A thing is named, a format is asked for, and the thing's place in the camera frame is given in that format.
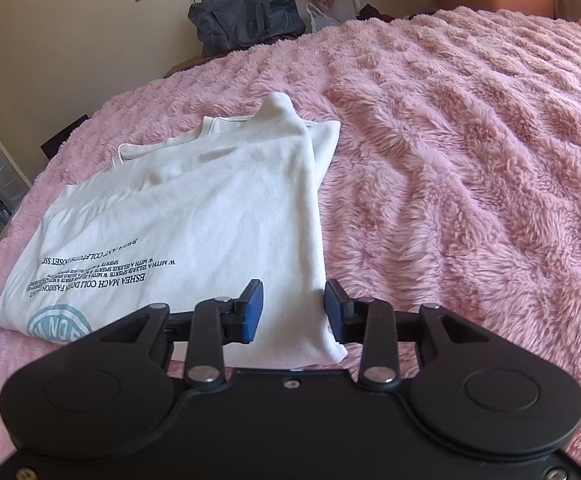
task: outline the bed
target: bed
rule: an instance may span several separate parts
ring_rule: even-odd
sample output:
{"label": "bed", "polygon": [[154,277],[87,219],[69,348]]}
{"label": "bed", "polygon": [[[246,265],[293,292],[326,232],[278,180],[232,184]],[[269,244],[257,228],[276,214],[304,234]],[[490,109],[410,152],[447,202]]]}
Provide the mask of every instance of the bed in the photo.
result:
{"label": "bed", "polygon": [[[329,277],[399,310],[440,302],[581,385],[581,21],[460,8],[347,22],[114,97],[22,202],[0,291],[64,184],[108,168],[122,142],[251,114],[271,91],[343,124],[319,194]],[[0,387],[53,348],[0,329]],[[12,449],[0,423],[0,461]],[[581,462],[581,428],[568,451]]]}

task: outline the metal screw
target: metal screw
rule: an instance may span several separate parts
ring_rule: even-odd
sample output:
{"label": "metal screw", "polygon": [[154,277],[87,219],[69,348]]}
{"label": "metal screw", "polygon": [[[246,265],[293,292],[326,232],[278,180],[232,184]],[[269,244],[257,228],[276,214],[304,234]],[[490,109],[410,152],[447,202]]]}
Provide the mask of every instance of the metal screw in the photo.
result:
{"label": "metal screw", "polygon": [[364,377],[372,383],[390,383],[397,377],[397,372],[393,368],[385,366],[372,366],[364,370]]}
{"label": "metal screw", "polygon": [[212,383],[219,378],[219,370],[213,366],[194,366],[188,370],[188,377],[196,383]]}
{"label": "metal screw", "polygon": [[23,467],[17,470],[14,477],[16,480],[37,480],[37,473],[32,469]]}
{"label": "metal screw", "polygon": [[301,386],[301,383],[296,379],[289,379],[288,381],[284,381],[284,388],[288,388],[289,390],[297,390]]}
{"label": "metal screw", "polygon": [[546,480],[567,480],[568,474],[564,469],[556,467],[555,469],[551,469],[548,473],[546,473],[545,478]]}

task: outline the wall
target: wall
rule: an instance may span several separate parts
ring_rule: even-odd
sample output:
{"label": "wall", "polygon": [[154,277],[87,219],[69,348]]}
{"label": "wall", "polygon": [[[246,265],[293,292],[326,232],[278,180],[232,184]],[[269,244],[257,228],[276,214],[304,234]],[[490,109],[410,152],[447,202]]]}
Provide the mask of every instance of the wall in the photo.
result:
{"label": "wall", "polygon": [[[403,16],[434,0],[362,0]],[[26,175],[39,146],[113,95],[199,55],[190,0],[0,0],[0,139]],[[337,0],[334,15],[353,15]]]}

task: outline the wooden furniture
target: wooden furniture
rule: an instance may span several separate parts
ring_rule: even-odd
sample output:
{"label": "wooden furniture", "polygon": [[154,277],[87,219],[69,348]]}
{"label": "wooden furniture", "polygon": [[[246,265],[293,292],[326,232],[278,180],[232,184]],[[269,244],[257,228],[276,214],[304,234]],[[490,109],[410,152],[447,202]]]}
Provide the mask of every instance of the wooden furniture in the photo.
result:
{"label": "wooden furniture", "polygon": [[65,127],[57,135],[51,137],[42,144],[42,152],[44,152],[44,155],[48,157],[48,160],[51,160],[55,155],[57,155],[59,147],[68,140],[73,130],[80,127],[85,121],[88,121],[88,116],[82,115],[77,121]]}
{"label": "wooden furniture", "polygon": [[175,65],[171,70],[166,72],[164,79],[166,79],[167,77],[170,77],[171,75],[173,75],[177,72],[183,72],[184,70],[189,70],[190,68],[192,68],[194,66],[203,65],[203,64],[208,63],[209,61],[212,61],[213,59],[218,59],[218,57],[224,57],[227,55],[228,55],[228,53],[216,54],[215,56],[208,56],[208,57],[203,57],[203,56],[191,57],[190,59],[187,59],[183,63],[180,63],[179,65]]}

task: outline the bag handle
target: bag handle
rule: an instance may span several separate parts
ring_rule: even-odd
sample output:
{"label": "bag handle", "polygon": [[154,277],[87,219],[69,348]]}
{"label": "bag handle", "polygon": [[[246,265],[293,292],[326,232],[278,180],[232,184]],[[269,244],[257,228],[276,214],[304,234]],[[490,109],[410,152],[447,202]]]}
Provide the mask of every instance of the bag handle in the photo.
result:
{"label": "bag handle", "polygon": [[257,8],[254,11],[255,19],[257,20],[257,43],[259,43],[264,36],[264,30],[266,30],[266,18],[268,13],[264,12],[264,4],[258,3]]}
{"label": "bag handle", "polygon": [[324,12],[322,12],[322,9],[317,7],[312,2],[308,2],[306,4],[306,12],[308,12],[311,15],[311,17],[317,16],[318,18],[330,18],[330,16],[325,15]]}

